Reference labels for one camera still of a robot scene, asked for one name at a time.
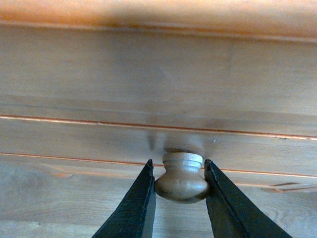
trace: groove line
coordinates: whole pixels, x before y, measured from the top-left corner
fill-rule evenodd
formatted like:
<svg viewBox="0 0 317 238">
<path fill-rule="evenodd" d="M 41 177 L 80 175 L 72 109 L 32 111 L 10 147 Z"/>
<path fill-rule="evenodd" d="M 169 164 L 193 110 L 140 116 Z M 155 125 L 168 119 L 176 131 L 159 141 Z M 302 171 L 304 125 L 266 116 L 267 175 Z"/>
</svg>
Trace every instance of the groove line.
<svg viewBox="0 0 317 238">
<path fill-rule="evenodd" d="M 0 20 L 0 24 L 4 26 L 32 27 L 32 28 L 52 28 L 52 29 L 74 29 L 87 31 L 106 31 L 106 32 L 149 32 L 174 35 L 189 35 L 189 36 L 206 36 L 206 37 L 224 37 L 242 40 L 270 40 L 270 41 L 285 41 L 285 42 L 304 42 L 317 43 L 317 38 L 314 35 L 274 35 L 254 32 L 225 32 L 216 29 L 208 29 L 204 27 L 186 26 L 186 25 L 149 25 L 149 24 L 116 24 L 109 26 L 92 26 L 92 25 L 74 25 L 61 23 L 45 23 L 45 22 L 21 22 L 21 21 L 5 21 Z"/>
<path fill-rule="evenodd" d="M 93 162 L 93 163 L 105 163 L 105 164 L 135 165 L 135 166 L 144 166 L 144 164 L 145 164 L 145 163 L 142 163 L 142 162 L 94 160 L 94 159 L 87 159 L 87 158 L 84 159 L 84 158 L 71 158 L 71 157 L 61 157 L 61 156 L 32 155 L 32 154 L 19 154 L 19 153 L 6 153 L 6 152 L 0 152 L 0 155 L 19 156 L 19 157 L 33 157 L 33 158 L 44 158 L 44 159 L 59 159 L 59 160 L 69 160 L 69 161 L 77 161 L 77 162 Z M 155 167 L 164 167 L 163 164 L 153 164 L 153 166 L 155 166 Z M 275 173 L 275 172 L 232 170 L 232 169 L 221 169 L 221 170 L 223 172 L 228 172 L 228 173 L 242 173 L 242 174 L 255 174 L 255 175 L 300 177 L 300 178 L 317 179 L 317 175 L 286 174 L 286 173 Z"/>
<path fill-rule="evenodd" d="M 39 122 L 64 123 L 64 124 L 103 125 L 103 126 L 136 128 L 136 129 L 160 129 L 160 130 L 186 131 L 186 132 L 236 134 L 236 135 L 248 135 L 248 136 L 271 137 L 271 138 L 282 138 L 282 139 L 317 140 L 317 136 L 308 136 L 308 135 L 293 135 L 293 134 L 239 131 L 239 130 L 191 128 L 191 127 L 180 127 L 180 126 L 120 123 L 120 122 L 94 121 L 94 120 L 55 119 L 55 118 L 23 117 L 23 116 L 12 116 L 12 115 L 0 115 L 0 119 L 39 121 Z"/>
</svg>

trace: wooden knob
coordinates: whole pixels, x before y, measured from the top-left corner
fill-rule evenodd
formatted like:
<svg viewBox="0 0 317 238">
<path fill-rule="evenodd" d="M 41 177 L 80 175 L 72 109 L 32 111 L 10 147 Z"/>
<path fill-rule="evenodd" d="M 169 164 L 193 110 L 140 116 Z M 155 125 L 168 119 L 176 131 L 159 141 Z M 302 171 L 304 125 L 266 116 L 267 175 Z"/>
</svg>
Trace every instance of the wooden knob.
<svg viewBox="0 0 317 238">
<path fill-rule="evenodd" d="M 203 164 L 200 155 L 192 153 L 168 153 L 163 156 L 166 169 L 155 181 L 155 192 L 178 203 L 195 203 L 210 192 L 208 183 L 199 175 Z"/>
</svg>

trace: wooden trim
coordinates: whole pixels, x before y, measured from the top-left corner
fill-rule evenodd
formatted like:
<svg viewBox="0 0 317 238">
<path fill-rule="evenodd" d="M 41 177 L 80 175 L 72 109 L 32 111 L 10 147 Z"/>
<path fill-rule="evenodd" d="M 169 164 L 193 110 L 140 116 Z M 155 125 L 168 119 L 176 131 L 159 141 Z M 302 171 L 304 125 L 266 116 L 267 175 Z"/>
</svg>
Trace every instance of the wooden trim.
<svg viewBox="0 0 317 238">
<path fill-rule="evenodd" d="M 25 121 L 41 121 L 41 122 L 81 124 L 81 125 L 104 125 L 104 126 L 139 128 L 139 129 L 154 128 L 154 129 L 162 129 L 162 130 L 175 130 L 175 131 L 187 131 L 187 132 L 209 132 L 209 133 L 219 133 L 219 134 L 236 134 L 236 135 L 245 135 L 245 136 L 273 137 L 273 138 L 280 138 L 280 139 L 317 140 L 317 136 L 309 136 L 309 135 L 291 135 L 291 134 L 279 134 L 279 133 L 262 133 L 262 132 L 253 132 L 253 131 L 190 128 L 190 127 L 164 126 L 164 125 L 151 125 L 151 124 L 119 123 L 119 122 L 110 122 L 110 121 L 39 118 L 39 117 L 23 117 L 23 116 L 14 116 L 14 115 L 0 115 L 0 119 L 12 119 L 12 120 L 21 120 L 21 121 L 24 121 L 24 120 Z"/>
<path fill-rule="evenodd" d="M 0 21 L 54 27 L 115 27 L 312 41 L 317 37 L 317 2 L 0 0 Z"/>
<path fill-rule="evenodd" d="M 0 30 L 0 115 L 317 136 L 316 44 Z"/>
<path fill-rule="evenodd" d="M 135 179 L 143 165 L 136 163 L 116 163 L 112 161 L 97 161 L 69 158 L 57 158 L 52 156 L 18 155 L 1 153 L 0 163 L 14 163 L 16 166 L 28 166 L 43 173 L 58 178 L 69 178 L 72 175 L 99 176 L 109 178 Z M 237 186 L 260 187 L 270 189 L 299 189 L 304 192 L 307 187 L 317 186 L 317 176 L 292 175 L 281 173 L 246 172 L 235 170 L 222 170 Z M 154 176 L 159 178 L 165 172 L 160 164 L 155 164 Z"/>
<path fill-rule="evenodd" d="M 47 156 L 47 155 L 31 155 L 31 154 L 19 154 L 19 153 L 7 153 L 7 152 L 0 152 L 0 156 L 8 156 L 10 157 L 21 157 L 21 161 L 23 158 L 26 162 L 28 162 L 28 158 L 34 158 L 34 162 L 38 159 L 48 159 L 48 160 L 62 160 L 70 162 L 69 165 L 73 164 L 73 166 L 78 165 L 78 163 L 98 163 L 104 164 L 106 167 L 107 165 L 122 165 L 122 166 L 143 166 L 144 163 L 140 162 L 127 162 L 127 161 L 108 161 L 108 160 L 94 160 L 88 158 L 71 158 L 71 157 L 62 157 L 62 156 Z M 163 164 L 153 164 L 154 167 L 163 168 Z M 250 175 L 267 175 L 267 176 L 282 176 L 282 177 L 297 177 L 303 179 L 317 179 L 317 175 L 304 175 L 304 174 L 291 174 L 291 173 L 275 173 L 275 172 L 262 172 L 262 171 L 246 171 L 246 170 L 233 170 L 233 169 L 221 169 L 225 173 L 238 173 L 238 174 L 250 174 Z"/>
<path fill-rule="evenodd" d="M 316 172 L 316 141 L 312 140 L 42 121 L 0 122 L 5 138 L 0 151 L 4 153 L 143 164 L 151 158 L 161 164 L 163 154 L 178 149 L 212 159 L 222 169 L 304 175 Z"/>
</svg>

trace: wooden panel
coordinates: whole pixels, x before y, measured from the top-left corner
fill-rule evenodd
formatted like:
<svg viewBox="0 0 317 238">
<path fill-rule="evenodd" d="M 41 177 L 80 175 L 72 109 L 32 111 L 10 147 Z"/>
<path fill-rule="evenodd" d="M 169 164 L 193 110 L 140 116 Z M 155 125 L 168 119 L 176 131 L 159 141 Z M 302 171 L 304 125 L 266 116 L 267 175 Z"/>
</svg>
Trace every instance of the wooden panel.
<svg viewBox="0 0 317 238">
<path fill-rule="evenodd" d="M 73 162 L 64 164 L 69 166 L 95 162 L 91 160 L 139 165 L 148 159 L 161 165 L 164 153 L 182 149 L 212 159 L 221 169 L 236 171 L 240 178 L 236 182 L 248 183 L 246 172 L 264 172 L 289 176 L 289 180 L 276 183 L 297 182 L 293 177 L 303 177 L 306 183 L 316 184 L 314 140 L 11 119 L 0 120 L 0 134 L 0 152 L 7 160 L 19 154 L 21 161 L 43 155 L 39 163 L 62 159 Z M 264 184 L 274 185 L 270 179 Z"/>
<path fill-rule="evenodd" d="M 0 114 L 317 136 L 317 45 L 0 28 Z"/>
<path fill-rule="evenodd" d="M 0 163 L 0 236 L 90 237 L 119 204 L 133 179 L 73 175 L 57 178 L 15 163 Z M 243 192 L 295 238 L 317 235 L 314 194 Z M 212 237 L 205 202 L 176 204 L 158 197 L 155 238 Z"/>
<path fill-rule="evenodd" d="M 317 36 L 313 0 L 1 0 L 0 20 L 84 27 L 176 29 L 251 37 Z"/>
<path fill-rule="evenodd" d="M 58 178 L 69 178 L 74 174 L 106 176 L 135 179 L 144 164 L 123 163 L 120 161 L 81 161 L 79 159 L 52 159 L 51 157 L 17 156 L 0 154 L 0 161 L 14 162 L 29 166 Z M 225 174 L 237 185 L 260 187 L 268 192 L 312 192 L 317 187 L 317 176 L 288 175 L 262 172 L 235 171 L 223 169 Z M 165 173 L 160 164 L 155 164 L 154 176 L 159 178 Z"/>
</svg>

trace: wood grain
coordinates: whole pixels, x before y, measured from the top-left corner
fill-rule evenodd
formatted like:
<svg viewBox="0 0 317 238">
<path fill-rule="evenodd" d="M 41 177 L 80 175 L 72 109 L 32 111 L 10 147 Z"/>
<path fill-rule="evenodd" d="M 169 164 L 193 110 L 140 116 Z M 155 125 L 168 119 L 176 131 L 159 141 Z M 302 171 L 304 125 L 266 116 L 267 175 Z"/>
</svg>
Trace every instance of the wood grain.
<svg viewBox="0 0 317 238">
<path fill-rule="evenodd" d="M 0 27 L 0 114 L 317 136 L 317 46 Z"/>
<path fill-rule="evenodd" d="M 56 176 L 58 178 L 69 178 L 74 174 L 90 176 L 106 176 L 135 179 L 144 164 L 127 164 L 120 161 L 80 161 L 77 159 L 52 159 L 45 156 L 17 156 L 0 154 L 0 161 L 15 162 L 16 164 L 27 164 L 33 169 Z M 303 188 L 315 187 L 317 176 L 275 174 L 263 172 L 250 172 L 238 170 L 226 170 L 223 172 L 238 186 L 260 187 L 266 191 L 282 192 L 283 189 L 299 189 L 294 192 L 306 192 Z M 154 175 L 159 178 L 165 173 L 162 165 L 156 164 Z"/>
<path fill-rule="evenodd" d="M 7 153 L 161 164 L 174 148 L 221 169 L 316 175 L 314 140 L 18 120 L 0 120 L 0 134 Z"/>
<path fill-rule="evenodd" d="M 1 0 L 2 22 L 134 27 L 266 38 L 317 36 L 313 0 Z"/>
<path fill-rule="evenodd" d="M 133 179 L 85 175 L 57 178 L 13 162 L 1 162 L 0 171 L 1 237 L 48 232 L 49 237 L 65 237 L 63 232 L 92 235 L 133 183 Z M 256 188 L 243 192 L 292 237 L 316 237 L 314 194 L 274 194 Z M 53 228 L 61 230 L 52 233 Z M 158 197 L 154 228 L 156 238 L 212 237 L 204 201 L 182 205 Z"/>
</svg>

